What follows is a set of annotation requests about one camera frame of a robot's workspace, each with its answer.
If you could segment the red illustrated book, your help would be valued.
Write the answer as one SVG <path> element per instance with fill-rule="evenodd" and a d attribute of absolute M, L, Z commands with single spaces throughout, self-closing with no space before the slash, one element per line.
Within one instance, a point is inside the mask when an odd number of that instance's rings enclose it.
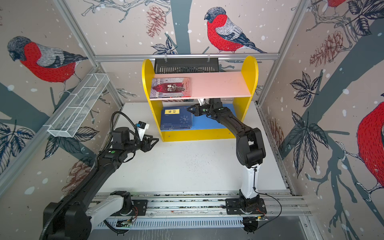
<path fill-rule="evenodd" d="M 191 97 L 189 78 L 153 78 L 150 99 Z"/>

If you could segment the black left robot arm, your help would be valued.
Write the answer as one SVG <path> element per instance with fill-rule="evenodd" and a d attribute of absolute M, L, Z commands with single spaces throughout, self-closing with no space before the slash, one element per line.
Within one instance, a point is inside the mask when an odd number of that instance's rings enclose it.
<path fill-rule="evenodd" d="M 107 179 L 131 160 L 129 154 L 149 152 L 159 142 L 145 133 L 149 124 L 138 122 L 132 126 L 133 129 L 111 126 L 109 142 L 97 155 L 95 167 L 69 195 L 44 209 L 41 240 L 86 240 L 95 227 L 115 213 L 131 216 L 131 222 L 146 213 L 146 204 L 135 205 L 127 191 L 114 191 L 90 207 Z"/>

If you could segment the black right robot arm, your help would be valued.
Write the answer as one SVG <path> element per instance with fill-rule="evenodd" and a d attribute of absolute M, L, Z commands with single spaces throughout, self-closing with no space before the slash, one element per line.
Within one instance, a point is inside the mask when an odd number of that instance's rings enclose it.
<path fill-rule="evenodd" d="M 265 214 L 265 206 L 258 193 L 257 180 L 260 166 L 266 157 L 262 132 L 239 120 L 233 112 L 223 106 L 220 99 L 209 99 L 207 104 L 196 104 L 187 108 L 194 116 L 206 115 L 225 126 L 236 138 L 236 156 L 244 166 L 245 176 L 239 193 L 240 209 L 245 214 Z"/>

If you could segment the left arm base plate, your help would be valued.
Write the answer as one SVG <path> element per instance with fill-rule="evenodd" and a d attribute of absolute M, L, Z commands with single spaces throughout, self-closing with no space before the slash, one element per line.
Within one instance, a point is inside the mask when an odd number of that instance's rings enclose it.
<path fill-rule="evenodd" d="M 141 217 L 147 212 L 148 200 L 130 200 L 123 203 L 122 209 L 118 212 L 119 216 Z"/>

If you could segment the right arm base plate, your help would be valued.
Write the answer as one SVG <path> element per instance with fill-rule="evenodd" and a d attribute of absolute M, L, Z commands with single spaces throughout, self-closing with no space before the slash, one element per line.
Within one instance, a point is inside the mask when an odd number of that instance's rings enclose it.
<path fill-rule="evenodd" d="M 227 215 L 266 215 L 266 205 L 263 199 L 225 199 Z"/>

